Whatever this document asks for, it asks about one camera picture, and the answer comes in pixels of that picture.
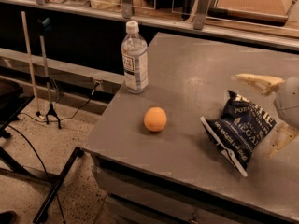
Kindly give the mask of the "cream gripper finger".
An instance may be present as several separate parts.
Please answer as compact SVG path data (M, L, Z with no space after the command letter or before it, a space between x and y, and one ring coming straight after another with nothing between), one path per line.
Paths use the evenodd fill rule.
M299 130L293 128L287 123L280 123L274 130L271 137L271 151L269 158L274 158L284 147L290 144L296 137L299 136Z
M261 93L261 95L268 96L272 92L279 90L284 80L280 77L254 75L254 74L237 74L231 76L231 80L244 82Z

